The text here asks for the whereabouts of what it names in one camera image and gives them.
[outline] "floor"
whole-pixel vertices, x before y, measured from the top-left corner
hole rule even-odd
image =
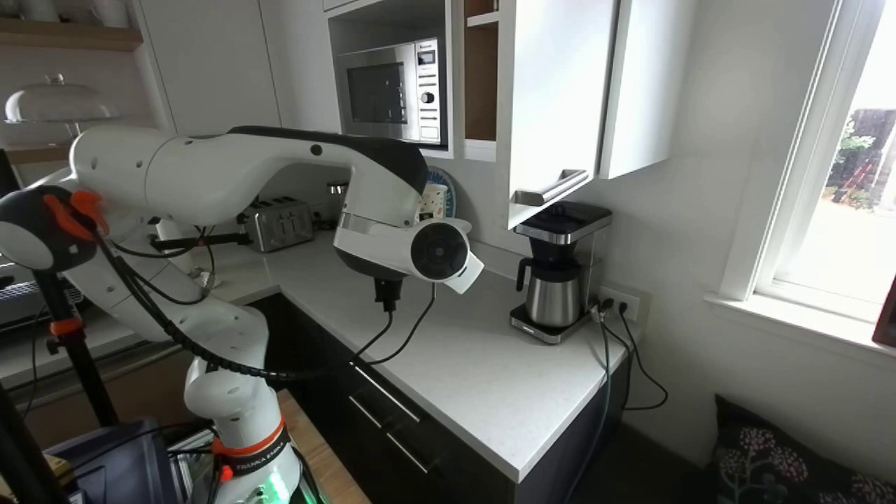
[[[585,470],[575,504],[677,504],[688,502],[697,467],[632,428],[620,428]]]

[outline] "shelf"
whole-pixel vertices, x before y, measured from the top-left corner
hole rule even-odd
[[[141,31],[133,27],[0,20],[0,45],[134,50],[141,41]]]
[[[499,10],[469,17],[469,27],[476,27],[476,26],[499,26]]]
[[[7,152],[7,156],[12,166],[60,163],[60,160],[67,160],[67,148],[71,142],[60,142],[46,148]]]

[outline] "coffee carafe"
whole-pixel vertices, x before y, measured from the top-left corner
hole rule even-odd
[[[519,264],[515,288],[526,288],[526,302],[511,313],[515,327],[558,345],[585,320],[588,293],[582,283],[590,264],[582,267],[578,257],[579,240],[607,230],[610,216],[606,206],[561,202],[515,226],[532,247],[532,257]]]

